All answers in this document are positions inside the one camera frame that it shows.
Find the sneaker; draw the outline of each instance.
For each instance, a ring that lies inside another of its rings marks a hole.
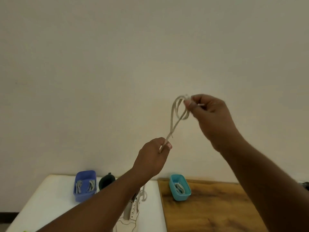
[[[139,207],[141,200],[147,199],[145,186],[130,199],[128,205],[123,211],[121,217],[116,222],[113,232],[137,232],[137,218],[139,215]]]

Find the white tabletop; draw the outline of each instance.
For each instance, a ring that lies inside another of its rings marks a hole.
[[[75,176],[66,175],[49,175],[45,178],[6,232],[35,232],[76,206],[74,179]],[[158,182],[147,182],[145,191],[147,200],[141,202],[138,230],[166,232]]]

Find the fingernail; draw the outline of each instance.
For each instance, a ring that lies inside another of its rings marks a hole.
[[[191,104],[192,100],[191,99],[187,99],[184,100],[183,103],[185,104],[186,107],[188,107]]]

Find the brown wooden surface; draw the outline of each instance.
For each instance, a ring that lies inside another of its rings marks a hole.
[[[236,183],[187,180],[192,194],[175,201],[169,179],[159,179],[168,232],[266,232],[245,191]]]

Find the teal container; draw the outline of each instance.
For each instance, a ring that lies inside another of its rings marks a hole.
[[[176,191],[175,183],[180,183],[182,185],[182,187],[184,188],[185,194],[180,194]],[[171,175],[169,185],[170,185],[172,195],[176,201],[184,201],[191,195],[191,189],[186,179],[181,174]]]

